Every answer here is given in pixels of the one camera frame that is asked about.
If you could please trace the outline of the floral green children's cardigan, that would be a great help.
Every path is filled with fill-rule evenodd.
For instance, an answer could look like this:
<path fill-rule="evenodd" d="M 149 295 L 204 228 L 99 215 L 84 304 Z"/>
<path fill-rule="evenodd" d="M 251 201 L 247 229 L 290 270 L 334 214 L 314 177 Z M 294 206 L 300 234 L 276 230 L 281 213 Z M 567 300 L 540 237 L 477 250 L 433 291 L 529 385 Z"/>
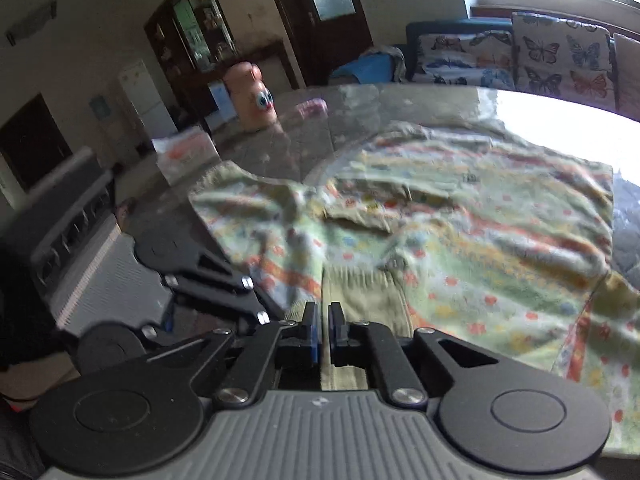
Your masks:
<path fill-rule="evenodd" d="M 639 451 L 639 294 L 613 269 L 613 173 L 517 136 L 394 125 L 326 183 L 210 170 L 190 202 L 289 318 L 433 327 L 593 389 Z"/>

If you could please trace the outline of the white tissue pack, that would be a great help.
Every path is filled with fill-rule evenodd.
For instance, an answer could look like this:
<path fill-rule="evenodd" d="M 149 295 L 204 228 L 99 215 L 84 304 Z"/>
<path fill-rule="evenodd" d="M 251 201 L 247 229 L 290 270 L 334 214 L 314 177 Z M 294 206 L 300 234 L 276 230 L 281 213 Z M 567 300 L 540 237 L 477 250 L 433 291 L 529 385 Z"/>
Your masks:
<path fill-rule="evenodd" d="M 156 166 L 169 185 L 176 184 L 201 167 L 220 162 L 214 141 L 200 126 L 155 138 L 152 145 Z"/>

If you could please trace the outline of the pink cartoon water bottle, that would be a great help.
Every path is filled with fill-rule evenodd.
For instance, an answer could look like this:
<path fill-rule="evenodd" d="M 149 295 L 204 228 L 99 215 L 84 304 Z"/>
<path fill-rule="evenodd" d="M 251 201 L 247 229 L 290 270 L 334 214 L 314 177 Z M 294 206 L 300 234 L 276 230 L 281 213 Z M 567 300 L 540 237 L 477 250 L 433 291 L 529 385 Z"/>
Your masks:
<path fill-rule="evenodd" d="M 278 121 L 273 96 L 262 81 L 262 71 L 256 64 L 233 65 L 224 75 L 224 84 L 245 131 L 262 130 Z"/>

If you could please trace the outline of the white refrigerator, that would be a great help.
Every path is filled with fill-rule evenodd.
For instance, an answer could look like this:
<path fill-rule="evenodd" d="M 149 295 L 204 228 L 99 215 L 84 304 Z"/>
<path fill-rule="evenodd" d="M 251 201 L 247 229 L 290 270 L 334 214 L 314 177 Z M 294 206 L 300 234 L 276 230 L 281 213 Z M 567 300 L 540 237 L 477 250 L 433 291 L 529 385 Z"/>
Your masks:
<path fill-rule="evenodd" d="M 118 81 L 150 139 L 166 138 L 178 132 L 142 60 L 125 67 L 119 73 Z"/>

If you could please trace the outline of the small pink toy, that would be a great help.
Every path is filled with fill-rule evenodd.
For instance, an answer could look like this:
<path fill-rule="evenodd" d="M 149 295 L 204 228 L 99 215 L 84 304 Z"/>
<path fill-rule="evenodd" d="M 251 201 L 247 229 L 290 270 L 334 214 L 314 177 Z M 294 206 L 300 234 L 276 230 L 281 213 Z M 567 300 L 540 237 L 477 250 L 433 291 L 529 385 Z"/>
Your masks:
<path fill-rule="evenodd" d="M 295 110 L 303 120 L 324 117 L 328 114 L 328 104 L 324 99 L 314 98 L 297 104 Z"/>

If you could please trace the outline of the dark wooden display cabinet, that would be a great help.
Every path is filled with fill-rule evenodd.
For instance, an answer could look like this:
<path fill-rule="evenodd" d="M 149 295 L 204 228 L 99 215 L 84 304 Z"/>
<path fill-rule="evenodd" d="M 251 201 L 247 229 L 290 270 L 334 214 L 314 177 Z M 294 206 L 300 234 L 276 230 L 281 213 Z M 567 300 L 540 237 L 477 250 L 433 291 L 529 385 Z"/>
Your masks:
<path fill-rule="evenodd" d="M 218 110 L 209 84 L 198 76 L 236 55 L 218 0 L 165 0 L 144 31 L 181 107 L 208 116 Z"/>

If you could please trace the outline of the blue folded cloth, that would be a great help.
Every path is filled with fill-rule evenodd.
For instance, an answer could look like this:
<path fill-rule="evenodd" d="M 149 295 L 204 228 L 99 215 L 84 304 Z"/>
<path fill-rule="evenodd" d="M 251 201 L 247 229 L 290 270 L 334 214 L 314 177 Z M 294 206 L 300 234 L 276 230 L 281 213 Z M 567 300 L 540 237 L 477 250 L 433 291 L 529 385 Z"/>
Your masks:
<path fill-rule="evenodd" d="M 370 47 L 329 76 L 329 84 L 386 84 L 407 81 L 404 52 L 395 46 Z"/>

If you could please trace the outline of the dark wooden door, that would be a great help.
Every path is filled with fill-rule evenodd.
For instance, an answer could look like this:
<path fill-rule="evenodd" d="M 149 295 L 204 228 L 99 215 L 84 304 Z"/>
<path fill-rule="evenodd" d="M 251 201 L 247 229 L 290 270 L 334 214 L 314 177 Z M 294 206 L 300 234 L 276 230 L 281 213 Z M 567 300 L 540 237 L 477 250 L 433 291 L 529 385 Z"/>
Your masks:
<path fill-rule="evenodd" d="M 305 84 L 358 58 L 373 41 L 360 0 L 274 0 Z"/>

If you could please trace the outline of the butterfly cushion lying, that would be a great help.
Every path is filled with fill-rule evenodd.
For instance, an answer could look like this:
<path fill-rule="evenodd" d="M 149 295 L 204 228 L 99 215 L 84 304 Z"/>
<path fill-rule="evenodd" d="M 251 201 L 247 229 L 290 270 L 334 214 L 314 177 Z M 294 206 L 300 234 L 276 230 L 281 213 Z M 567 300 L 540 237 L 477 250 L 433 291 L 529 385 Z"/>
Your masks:
<path fill-rule="evenodd" d="M 421 35 L 413 82 L 514 90 L 510 32 Z"/>

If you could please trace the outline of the blue sofa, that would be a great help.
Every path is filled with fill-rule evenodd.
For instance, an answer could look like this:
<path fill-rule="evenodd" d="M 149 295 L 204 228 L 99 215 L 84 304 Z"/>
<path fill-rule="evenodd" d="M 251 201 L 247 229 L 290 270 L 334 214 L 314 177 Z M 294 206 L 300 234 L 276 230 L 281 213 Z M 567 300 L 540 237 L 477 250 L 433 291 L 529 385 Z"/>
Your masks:
<path fill-rule="evenodd" d="M 401 46 L 373 47 L 334 84 L 415 82 L 510 90 L 639 117 L 639 43 L 601 25 L 515 12 L 507 20 L 415 22 Z"/>

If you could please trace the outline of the butterfly cushion upright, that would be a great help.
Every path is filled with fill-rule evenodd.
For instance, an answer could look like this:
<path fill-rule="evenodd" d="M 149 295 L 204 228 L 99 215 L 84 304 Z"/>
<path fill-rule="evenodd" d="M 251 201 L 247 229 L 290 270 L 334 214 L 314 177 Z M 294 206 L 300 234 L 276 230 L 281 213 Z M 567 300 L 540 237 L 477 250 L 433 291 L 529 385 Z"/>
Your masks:
<path fill-rule="evenodd" d="M 518 91 L 616 110 L 612 37 L 566 18 L 512 14 Z"/>

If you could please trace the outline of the plain beige cushion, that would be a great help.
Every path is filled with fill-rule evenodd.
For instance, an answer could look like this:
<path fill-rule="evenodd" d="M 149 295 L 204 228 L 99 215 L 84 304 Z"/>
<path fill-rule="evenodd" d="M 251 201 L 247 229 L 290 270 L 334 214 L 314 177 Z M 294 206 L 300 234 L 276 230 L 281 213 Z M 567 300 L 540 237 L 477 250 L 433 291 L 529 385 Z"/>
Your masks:
<path fill-rule="evenodd" d="M 640 42 L 624 35 L 613 36 L 618 85 L 618 111 L 640 122 Z"/>

